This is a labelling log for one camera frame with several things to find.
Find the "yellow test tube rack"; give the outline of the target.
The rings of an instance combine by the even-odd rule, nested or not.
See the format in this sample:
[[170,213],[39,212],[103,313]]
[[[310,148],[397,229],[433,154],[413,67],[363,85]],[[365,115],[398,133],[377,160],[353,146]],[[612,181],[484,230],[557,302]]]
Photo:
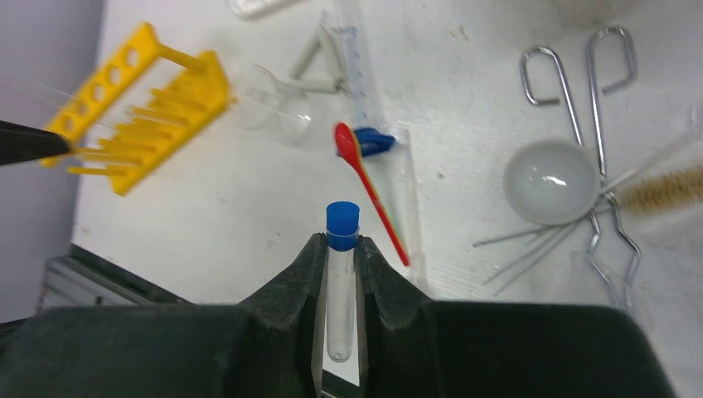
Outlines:
[[[84,136],[161,60],[181,67],[163,87],[149,90],[149,100],[130,106],[109,138],[93,148]],[[46,124],[66,139],[83,165],[76,175],[109,179],[114,193],[125,196],[174,153],[237,102],[215,51],[193,56],[159,41],[153,25],[141,22],[122,46],[82,86],[69,95]]]

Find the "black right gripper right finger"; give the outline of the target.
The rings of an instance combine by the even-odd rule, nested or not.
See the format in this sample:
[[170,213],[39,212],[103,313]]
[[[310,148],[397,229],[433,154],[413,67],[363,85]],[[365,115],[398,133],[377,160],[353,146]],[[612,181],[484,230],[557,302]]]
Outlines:
[[443,301],[355,250],[363,397],[672,397],[642,329],[605,307]]

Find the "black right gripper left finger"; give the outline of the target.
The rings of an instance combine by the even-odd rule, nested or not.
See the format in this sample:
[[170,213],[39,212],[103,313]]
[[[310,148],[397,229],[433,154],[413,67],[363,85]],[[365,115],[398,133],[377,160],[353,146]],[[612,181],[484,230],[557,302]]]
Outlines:
[[235,305],[65,307],[1,355],[4,397],[318,397],[327,238]]

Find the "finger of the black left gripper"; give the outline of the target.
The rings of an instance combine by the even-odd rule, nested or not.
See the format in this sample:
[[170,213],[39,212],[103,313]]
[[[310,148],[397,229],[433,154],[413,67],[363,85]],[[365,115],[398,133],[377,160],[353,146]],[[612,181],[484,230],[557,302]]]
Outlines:
[[32,162],[71,153],[70,143],[57,133],[1,121],[1,166]]

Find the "large clear test tube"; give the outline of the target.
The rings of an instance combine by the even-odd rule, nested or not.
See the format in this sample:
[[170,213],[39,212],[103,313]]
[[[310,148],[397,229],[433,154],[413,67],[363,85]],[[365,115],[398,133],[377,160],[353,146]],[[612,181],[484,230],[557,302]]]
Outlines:
[[19,74],[1,72],[1,119],[41,127],[68,104],[67,116],[61,116],[62,133],[73,131],[87,105],[74,96]]

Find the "blue capped test tube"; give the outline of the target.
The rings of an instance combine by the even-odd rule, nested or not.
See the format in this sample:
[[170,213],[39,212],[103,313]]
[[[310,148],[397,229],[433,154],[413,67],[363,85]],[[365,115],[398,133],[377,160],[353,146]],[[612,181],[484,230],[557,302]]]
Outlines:
[[326,339],[327,354],[336,363],[346,362],[352,355],[359,221],[360,208],[354,202],[335,201],[326,208]]

